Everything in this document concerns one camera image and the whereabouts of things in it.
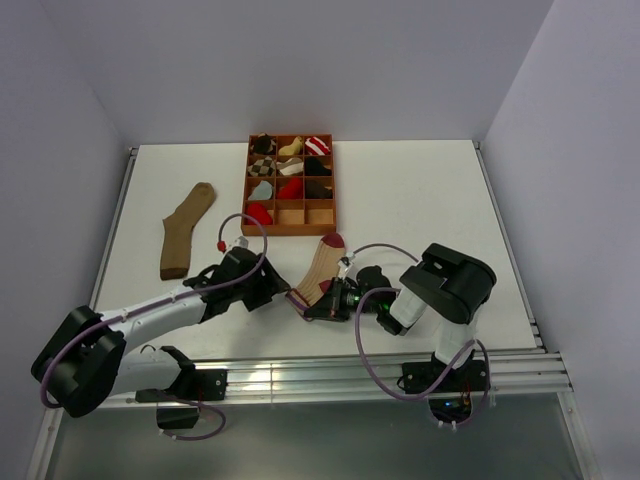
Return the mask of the beige maroon striped sock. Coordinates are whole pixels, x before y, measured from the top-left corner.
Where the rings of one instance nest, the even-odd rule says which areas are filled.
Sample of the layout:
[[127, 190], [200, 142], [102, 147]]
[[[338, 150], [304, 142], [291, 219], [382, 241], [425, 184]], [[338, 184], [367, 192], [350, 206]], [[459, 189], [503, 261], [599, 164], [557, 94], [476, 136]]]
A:
[[345, 243], [339, 233], [329, 233], [320, 239], [305, 277], [286, 294], [299, 316], [303, 317], [304, 312], [322, 298], [331, 280], [338, 275], [339, 261], [345, 254]]

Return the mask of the red sock with white pattern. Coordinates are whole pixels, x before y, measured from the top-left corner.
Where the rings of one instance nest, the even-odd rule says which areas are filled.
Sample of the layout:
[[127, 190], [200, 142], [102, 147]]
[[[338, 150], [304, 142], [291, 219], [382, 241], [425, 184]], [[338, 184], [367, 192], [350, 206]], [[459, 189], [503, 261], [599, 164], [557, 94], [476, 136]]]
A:
[[262, 226], [273, 224], [272, 215], [263, 204], [249, 203], [246, 208], [246, 214], [254, 218]]

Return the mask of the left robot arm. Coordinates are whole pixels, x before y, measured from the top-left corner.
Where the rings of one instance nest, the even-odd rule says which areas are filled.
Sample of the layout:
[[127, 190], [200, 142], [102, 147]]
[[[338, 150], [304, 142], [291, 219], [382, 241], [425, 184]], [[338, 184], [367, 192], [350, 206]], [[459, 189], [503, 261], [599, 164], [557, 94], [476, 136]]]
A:
[[289, 284], [262, 254], [243, 247], [227, 252], [172, 291], [141, 304], [107, 312], [83, 305], [72, 310], [31, 367], [43, 400], [80, 418], [107, 398], [128, 392], [166, 398], [217, 400], [223, 389], [197, 373], [174, 346], [150, 342], [226, 313], [240, 302], [252, 312]]

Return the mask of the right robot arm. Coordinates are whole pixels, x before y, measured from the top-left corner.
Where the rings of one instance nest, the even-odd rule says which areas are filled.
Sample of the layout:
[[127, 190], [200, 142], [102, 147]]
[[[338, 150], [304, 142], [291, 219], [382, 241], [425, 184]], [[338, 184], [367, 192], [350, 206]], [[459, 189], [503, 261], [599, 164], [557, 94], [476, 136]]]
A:
[[322, 296], [302, 306], [303, 317], [345, 322], [360, 310], [375, 315], [387, 333], [402, 336], [431, 309], [441, 317], [433, 378], [443, 389], [457, 388], [468, 374], [465, 362], [475, 343], [476, 313], [497, 283], [491, 267], [433, 243], [400, 276], [400, 290], [394, 291], [377, 265], [349, 277], [354, 260], [352, 255], [339, 260], [339, 273], [320, 284]]

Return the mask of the light blue rolled sock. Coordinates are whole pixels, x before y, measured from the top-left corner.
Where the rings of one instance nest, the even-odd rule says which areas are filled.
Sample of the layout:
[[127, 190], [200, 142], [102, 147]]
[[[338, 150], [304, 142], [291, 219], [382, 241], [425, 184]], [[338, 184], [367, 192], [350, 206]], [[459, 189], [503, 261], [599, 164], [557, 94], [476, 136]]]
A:
[[273, 197], [274, 187], [268, 181], [261, 181], [248, 196], [249, 201], [267, 201]]

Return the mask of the orange wooden compartment tray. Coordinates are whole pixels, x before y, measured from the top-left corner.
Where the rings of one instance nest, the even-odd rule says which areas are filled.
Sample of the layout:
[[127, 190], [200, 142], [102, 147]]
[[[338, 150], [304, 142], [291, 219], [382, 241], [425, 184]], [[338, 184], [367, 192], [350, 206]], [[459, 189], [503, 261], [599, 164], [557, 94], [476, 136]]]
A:
[[[327, 233], [332, 233], [337, 229], [337, 201], [336, 201], [336, 180], [335, 180], [335, 162], [334, 162], [334, 148], [333, 138], [328, 133], [312, 133], [312, 134], [269, 134], [276, 138], [277, 147], [276, 151], [272, 155], [258, 155], [250, 151], [251, 140], [259, 134], [255, 134], [249, 137], [246, 166], [245, 166], [245, 179], [244, 179], [244, 192], [242, 201], [242, 212], [246, 214], [246, 208], [249, 203], [263, 204], [272, 215], [273, 224], [264, 226], [265, 230], [270, 236], [321, 236]], [[290, 142], [293, 137], [301, 136], [303, 138], [304, 146], [303, 150], [298, 155], [293, 156], [279, 156], [278, 149], [286, 142]], [[247, 173], [247, 167], [253, 163], [257, 158], [263, 158], [270, 156], [274, 161], [282, 162], [291, 157], [300, 157], [303, 160], [308, 155], [305, 149], [305, 139], [311, 136], [318, 136], [324, 140], [331, 148], [331, 153], [326, 155], [330, 158], [332, 164], [333, 174], [331, 177], [308, 177], [304, 172], [297, 176], [280, 176], [275, 171], [275, 174], [271, 177], [250, 177]], [[279, 189], [285, 185], [291, 178], [301, 177], [304, 182], [304, 194], [303, 198], [299, 200], [279, 200], [276, 195]], [[332, 199], [306, 199], [305, 198], [305, 181], [307, 179], [315, 180], [323, 185], [329, 187], [333, 191]], [[270, 182], [273, 187], [273, 197], [267, 201], [249, 201], [248, 196], [261, 181]]]

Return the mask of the checkered rolled sock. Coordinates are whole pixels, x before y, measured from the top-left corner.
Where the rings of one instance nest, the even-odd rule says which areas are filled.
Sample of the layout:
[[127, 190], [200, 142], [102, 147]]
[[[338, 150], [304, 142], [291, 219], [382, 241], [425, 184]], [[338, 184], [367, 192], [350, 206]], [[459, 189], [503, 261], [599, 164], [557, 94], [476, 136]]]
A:
[[271, 177], [275, 171], [276, 162], [270, 156], [257, 158], [247, 167], [247, 173], [250, 177]]

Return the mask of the dark brown black rolled sock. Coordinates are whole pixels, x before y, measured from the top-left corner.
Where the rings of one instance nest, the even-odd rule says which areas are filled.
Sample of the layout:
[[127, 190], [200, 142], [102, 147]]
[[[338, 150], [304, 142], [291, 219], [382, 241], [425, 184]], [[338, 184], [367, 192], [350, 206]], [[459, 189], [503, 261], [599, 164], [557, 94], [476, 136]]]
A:
[[305, 181], [305, 198], [318, 200], [332, 199], [333, 191], [318, 181], [307, 179]]

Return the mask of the beige brown striped rolled sock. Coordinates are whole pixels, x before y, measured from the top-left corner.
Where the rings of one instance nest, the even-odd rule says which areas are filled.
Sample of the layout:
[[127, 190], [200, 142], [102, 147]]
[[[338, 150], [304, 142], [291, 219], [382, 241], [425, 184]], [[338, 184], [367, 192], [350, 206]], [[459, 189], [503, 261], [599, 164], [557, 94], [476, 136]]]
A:
[[280, 176], [297, 176], [304, 172], [304, 160], [300, 157], [291, 157], [276, 163], [276, 170]]

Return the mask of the yellow rolled sock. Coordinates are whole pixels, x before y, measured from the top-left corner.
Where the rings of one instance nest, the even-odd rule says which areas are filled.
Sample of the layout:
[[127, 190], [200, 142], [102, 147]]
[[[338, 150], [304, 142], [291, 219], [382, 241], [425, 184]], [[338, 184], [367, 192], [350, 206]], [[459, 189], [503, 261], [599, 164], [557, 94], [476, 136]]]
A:
[[291, 139], [290, 142], [284, 142], [278, 149], [279, 156], [293, 156], [298, 155], [303, 150], [304, 142], [301, 136], [296, 136]]

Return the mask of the red white striped rolled sock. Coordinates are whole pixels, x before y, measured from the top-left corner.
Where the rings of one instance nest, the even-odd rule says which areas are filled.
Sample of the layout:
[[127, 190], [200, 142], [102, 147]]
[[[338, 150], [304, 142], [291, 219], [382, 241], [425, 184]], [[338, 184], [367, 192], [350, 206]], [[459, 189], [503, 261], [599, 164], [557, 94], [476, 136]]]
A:
[[305, 149], [308, 155], [313, 156], [326, 156], [331, 153], [330, 146], [318, 136], [307, 137]]

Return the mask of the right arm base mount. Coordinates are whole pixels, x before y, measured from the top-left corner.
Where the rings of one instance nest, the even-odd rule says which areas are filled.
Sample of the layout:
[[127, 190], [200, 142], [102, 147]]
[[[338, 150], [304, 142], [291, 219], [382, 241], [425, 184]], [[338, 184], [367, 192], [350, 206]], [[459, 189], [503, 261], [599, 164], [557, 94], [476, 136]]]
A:
[[[419, 394], [432, 385], [444, 371], [444, 364], [436, 362], [406, 362], [401, 365], [402, 374], [397, 386], [407, 394]], [[482, 360], [470, 360], [459, 369], [451, 370], [435, 388], [435, 393], [483, 392], [490, 386], [487, 364]]]

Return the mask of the black box under rail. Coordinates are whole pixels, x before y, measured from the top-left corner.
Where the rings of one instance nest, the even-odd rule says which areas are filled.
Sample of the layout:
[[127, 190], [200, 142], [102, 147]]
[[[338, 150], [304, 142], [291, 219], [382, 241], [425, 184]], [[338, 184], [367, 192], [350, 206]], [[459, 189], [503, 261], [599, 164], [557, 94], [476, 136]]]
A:
[[156, 424], [161, 430], [190, 430], [200, 418], [197, 407], [160, 407], [156, 409]]

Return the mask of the aluminium front rail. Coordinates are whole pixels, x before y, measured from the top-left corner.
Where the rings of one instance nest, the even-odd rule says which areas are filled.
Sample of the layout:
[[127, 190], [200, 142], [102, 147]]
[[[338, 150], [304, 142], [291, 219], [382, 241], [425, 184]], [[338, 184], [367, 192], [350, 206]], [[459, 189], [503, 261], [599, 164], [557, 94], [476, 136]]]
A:
[[[135, 400], [139, 390], [169, 385], [177, 361], [159, 350], [140, 356], [147, 363], [121, 365], [114, 387], [98, 406]], [[383, 399], [387, 394], [370, 377], [357, 356], [278, 361], [196, 361], [194, 369], [226, 369], [229, 404], [304, 403]], [[491, 355], [487, 365], [490, 392], [497, 395], [566, 393], [573, 390], [559, 354]]]

